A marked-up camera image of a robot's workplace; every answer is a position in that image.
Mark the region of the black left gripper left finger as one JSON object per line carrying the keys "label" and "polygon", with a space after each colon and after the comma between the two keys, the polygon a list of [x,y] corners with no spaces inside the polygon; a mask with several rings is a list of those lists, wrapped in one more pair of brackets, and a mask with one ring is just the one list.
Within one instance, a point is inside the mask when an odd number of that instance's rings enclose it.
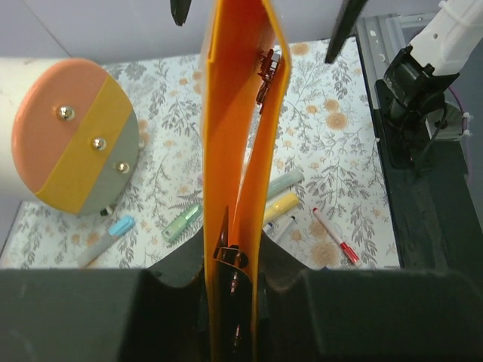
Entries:
{"label": "black left gripper left finger", "polygon": [[170,0],[171,16],[177,26],[182,26],[188,17],[192,0]]}

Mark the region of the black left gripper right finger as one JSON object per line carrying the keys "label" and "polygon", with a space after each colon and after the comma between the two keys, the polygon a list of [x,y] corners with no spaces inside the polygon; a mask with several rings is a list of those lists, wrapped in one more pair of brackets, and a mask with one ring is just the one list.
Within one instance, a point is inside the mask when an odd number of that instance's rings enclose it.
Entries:
{"label": "black left gripper right finger", "polygon": [[325,63],[334,63],[368,0],[344,0],[333,28]]}

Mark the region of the orange file folder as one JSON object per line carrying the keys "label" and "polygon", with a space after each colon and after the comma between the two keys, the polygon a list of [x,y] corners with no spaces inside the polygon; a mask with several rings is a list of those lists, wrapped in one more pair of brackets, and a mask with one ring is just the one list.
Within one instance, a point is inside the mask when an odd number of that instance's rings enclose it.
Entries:
{"label": "orange file folder", "polygon": [[263,215],[291,55],[271,1],[216,1],[202,54],[211,359],[254,360]]}

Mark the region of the round cream drawer cabinet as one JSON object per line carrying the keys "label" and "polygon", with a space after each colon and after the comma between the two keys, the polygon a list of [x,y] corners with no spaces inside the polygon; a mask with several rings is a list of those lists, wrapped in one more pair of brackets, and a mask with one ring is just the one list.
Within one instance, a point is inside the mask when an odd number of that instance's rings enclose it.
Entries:
{"label": "round cream drawer cabinet", "polygon": [[77,216],[104,211],[140,154],[118,82],[82,58],[1,60],[1,191]]}

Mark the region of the green highlighter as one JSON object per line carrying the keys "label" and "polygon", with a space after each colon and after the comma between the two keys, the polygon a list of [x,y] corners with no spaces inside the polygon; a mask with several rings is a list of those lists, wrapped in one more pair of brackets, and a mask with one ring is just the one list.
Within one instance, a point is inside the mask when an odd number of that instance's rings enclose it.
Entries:
{"label": "green highlighter", "polygon": [[303,179],[303,174],[298,168],[284,173],[283,175],[275,178],[269,182],[267,198],[273,198],[285,189],[289,189],[291,186],[297,184]]}

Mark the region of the yellow highlighter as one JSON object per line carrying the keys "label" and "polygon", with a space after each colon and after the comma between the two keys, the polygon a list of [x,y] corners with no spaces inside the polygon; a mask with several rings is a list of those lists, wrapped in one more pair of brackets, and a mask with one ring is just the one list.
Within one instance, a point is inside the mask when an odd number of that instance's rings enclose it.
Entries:
{"label": "yellow highlighter", "polygon": [[263,216],[263,225],[267,225],[269,222],[278,219],[281,215],[294,209],[299,203],[300,200],[298,196],[293,192],[289,192],[276,199],[266,207]]}

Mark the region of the grey marker light-blue cap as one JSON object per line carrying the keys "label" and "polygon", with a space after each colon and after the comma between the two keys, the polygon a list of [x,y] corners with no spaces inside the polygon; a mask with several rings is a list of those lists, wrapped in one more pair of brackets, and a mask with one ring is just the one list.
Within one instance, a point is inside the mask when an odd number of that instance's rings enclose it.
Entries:
{"label": "grey marker light-blue cap", "polygon": [[97,257],[108,250],[118,239],[122,238],[135,225],[132,216],[124,216],[113,223],[107,231],[92,246],[83,251],[77,258],[79,268],[90,265]]}

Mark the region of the black mesh file organizer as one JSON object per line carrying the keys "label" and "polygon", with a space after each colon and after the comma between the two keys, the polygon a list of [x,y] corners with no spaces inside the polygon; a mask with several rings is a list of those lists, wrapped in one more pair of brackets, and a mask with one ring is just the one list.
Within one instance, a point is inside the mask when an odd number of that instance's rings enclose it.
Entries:
{"label": "black mesh file organizer", "polygon": [[6,269],[3,361],[480,361],[482,294],[436,271],[313,271],[268,238],[260,296],[202,236],[151,269]]}

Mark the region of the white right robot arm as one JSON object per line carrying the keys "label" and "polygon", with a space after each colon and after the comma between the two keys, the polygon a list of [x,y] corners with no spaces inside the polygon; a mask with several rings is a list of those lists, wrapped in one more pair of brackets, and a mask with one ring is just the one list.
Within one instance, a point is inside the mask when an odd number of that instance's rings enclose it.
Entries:
{"label": "white right robot arm", "polygon": [[433,19],[402,48],[383,81],[393,95],[389,123],[416,130],[444,102],[443,93],[459,76],[482,40],[481,1],[441,1]]}

